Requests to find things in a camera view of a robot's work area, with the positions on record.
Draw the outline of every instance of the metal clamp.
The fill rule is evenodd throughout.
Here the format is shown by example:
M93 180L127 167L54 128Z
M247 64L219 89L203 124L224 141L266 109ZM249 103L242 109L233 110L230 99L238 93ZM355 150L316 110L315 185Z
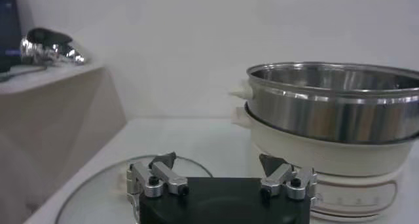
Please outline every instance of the metal clamp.
M137 162L131 164L126 171L126 197L132 205L134 217L139 223L139 195L144 193L150 198L160 197L163 194L163 182L150 171Z
M188 179L177 175L163 162L153 163L151 172L168 184L169 193L179 196L186 196L189 194Z
M261 179L261 194L269 199L279 195L282 184L293 176L292 166L282 164L270 176Z
M290 164L282 164L270 176L261 179L261 193L265 198L276 196L282 185L289 198L304 200L307 195L312 205L316 203L317 173L313 168L304 167L293 172Z
M163 194L163 182L140 162L131 164L126 172L126 187L127 193L131 195L142 191L145 196L154 198Z
M306 194L313 198L316 194L317 174L311 167L301 168L295 177L287 181L287 195L293 200L303 200Z

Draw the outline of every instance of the white shelf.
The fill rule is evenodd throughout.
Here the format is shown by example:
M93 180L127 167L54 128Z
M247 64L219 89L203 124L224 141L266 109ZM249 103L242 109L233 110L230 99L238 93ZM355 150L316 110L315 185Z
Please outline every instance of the white shelf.
M101 68L101 64L89 63L86 65L65 65L48 67L43 71L34 71L11 77L9 80L0 83L0 95L17 94L34 88L39 88L70 77L88 73ZM26 71L36 70L37 67L14 66L7 73L0 74L1 77L12 76Z

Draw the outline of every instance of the pot rim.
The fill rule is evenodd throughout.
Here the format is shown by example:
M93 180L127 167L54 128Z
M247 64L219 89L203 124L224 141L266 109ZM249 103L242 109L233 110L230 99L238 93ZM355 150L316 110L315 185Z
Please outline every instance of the pot rim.
M352 96L357 98L376 98L387 97L387 96L419 96L419 86L414 88L401 88L401 89L385 89L385 90L364 90L364 89L351 89L351 90L331 90L328 88L316 87L316 86L298 86L295 84L281 83L262 79L254 76L256 71L263 69L276 69L280 67L304 67L304 66L324 66L336 69L351 69L351 70L362 70L362 71L375 71L380 73L393 74L400 77L408 77L419 81L419 71L410 69L402 69L398 67L387 67L380 65L369 65L369 64L355 64L355 63L333 63L333 62L278 62L271 64L260 64L249 67L246 73L252 81L266 86L280 88L282 90L291 90L294 92L306 92L311 94L321 94L326 96Z

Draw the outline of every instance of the silver object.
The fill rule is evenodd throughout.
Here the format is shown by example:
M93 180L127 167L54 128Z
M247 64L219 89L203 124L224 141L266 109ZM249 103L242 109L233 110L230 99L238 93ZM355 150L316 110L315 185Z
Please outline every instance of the silver object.
M140 162L131 164L126 171L126 197L132 205L137 223L139 223L139 195L144 193L145 196L150 198L163 195L162 181L154 179L156 183L150 183L154 177Z
M311 205L315 205L317 173L313 168L304 167L293 172L290 164L282 164L270 176L261 179L261 190L266 195L277 196L281 188L286 188L287 196L293 200L310 198Z
M31 43L26 37L23 37L20 42L22 58L32 59L32 63L35 65L84 65L88 62L88 58L86 53L82 52L82 48L74 41L44 46L39 43Z
M386 144L419 133L419 72L326 62L247 70L252 117L278 130L340 143Z
M127 171L127 193L138 194L141 190L147 197L162 196L163 182L157 178L156 183L151 183L154 177L142 163L131 164Z
M270 176L261 179L261 188L268 191L270 196L276 196L280 193L282 184L291 179L292 167L289 164L282 164Z
M188 179L177 175L163 162L153 163L151 172L168 184L169 193L184 196L189 193Z
M306 194L310 198L315 198L317 185L317 174L313 168L302 168L293 179L288 180L287 195L293 200L303 200Z

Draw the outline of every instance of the white table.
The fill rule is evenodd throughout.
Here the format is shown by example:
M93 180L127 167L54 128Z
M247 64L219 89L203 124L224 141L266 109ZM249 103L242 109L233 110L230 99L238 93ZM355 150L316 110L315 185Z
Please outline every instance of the white table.
M136 119L130 121L25 224L53 224L66 198L90 176L122 160L175 151L194 159L217 177L247 176L249 130L228 119ZM419 146L407 163L403 209L377 223L414 223L419 210Z

